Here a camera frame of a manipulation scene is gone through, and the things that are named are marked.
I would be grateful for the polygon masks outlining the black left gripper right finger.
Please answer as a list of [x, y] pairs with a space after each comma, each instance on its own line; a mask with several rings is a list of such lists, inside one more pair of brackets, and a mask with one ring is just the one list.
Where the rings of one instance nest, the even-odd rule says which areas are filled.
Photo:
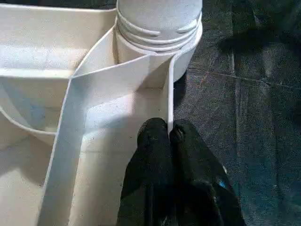
[[241, 207], [216, 156], [188, 120], [174, 121], [177, 215], [181, 226], [243, 226]]

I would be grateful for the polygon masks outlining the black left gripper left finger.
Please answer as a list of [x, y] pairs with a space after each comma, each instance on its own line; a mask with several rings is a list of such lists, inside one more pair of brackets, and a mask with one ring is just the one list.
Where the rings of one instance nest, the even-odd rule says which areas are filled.
[[151, 118], [137, 134], [137, 148], [123, 180], [118, 226], [167, 226], [174, 210], [174, 166], [167, 124]]

